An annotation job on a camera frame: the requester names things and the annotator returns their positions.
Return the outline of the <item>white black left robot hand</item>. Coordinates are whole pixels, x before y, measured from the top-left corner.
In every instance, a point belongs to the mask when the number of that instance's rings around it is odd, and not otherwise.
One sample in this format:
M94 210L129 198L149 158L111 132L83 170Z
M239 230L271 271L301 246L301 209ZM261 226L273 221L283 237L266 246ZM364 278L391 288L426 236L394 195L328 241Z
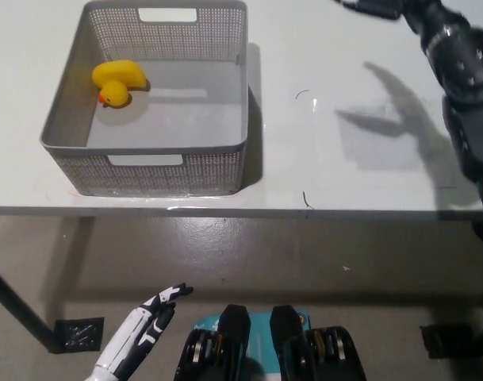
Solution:
M87 377L89 380L128 380L144 362L170 324L175 300L194 292L180 283L155 294L126 317Z

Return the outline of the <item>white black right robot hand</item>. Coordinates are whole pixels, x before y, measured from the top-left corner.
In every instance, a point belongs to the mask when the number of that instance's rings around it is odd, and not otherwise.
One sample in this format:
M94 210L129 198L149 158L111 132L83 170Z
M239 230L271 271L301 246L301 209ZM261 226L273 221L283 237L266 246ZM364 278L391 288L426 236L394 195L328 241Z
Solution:
M400 18L404 2L400 0L337 0L343 8L372 17L395 21Z

